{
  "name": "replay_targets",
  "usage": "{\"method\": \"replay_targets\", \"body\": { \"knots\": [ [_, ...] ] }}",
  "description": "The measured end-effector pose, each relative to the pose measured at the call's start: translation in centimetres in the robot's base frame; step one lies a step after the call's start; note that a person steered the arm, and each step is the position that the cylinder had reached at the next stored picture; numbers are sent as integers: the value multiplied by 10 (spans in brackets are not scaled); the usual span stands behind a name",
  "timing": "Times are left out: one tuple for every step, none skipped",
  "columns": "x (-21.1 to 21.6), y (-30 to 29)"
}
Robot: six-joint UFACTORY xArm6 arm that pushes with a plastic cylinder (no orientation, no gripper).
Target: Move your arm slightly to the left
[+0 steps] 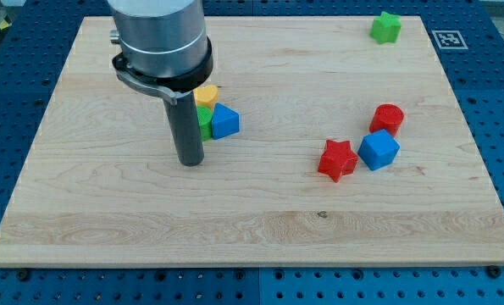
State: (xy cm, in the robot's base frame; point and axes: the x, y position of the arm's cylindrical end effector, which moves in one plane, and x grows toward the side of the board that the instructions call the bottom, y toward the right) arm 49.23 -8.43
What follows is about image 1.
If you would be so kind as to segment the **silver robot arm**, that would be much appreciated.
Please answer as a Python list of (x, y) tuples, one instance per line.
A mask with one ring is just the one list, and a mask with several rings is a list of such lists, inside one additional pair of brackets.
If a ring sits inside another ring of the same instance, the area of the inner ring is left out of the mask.
[(200, 0), (107, 0), (117, 77), (133, 90), (175, 105), (213, 70)]

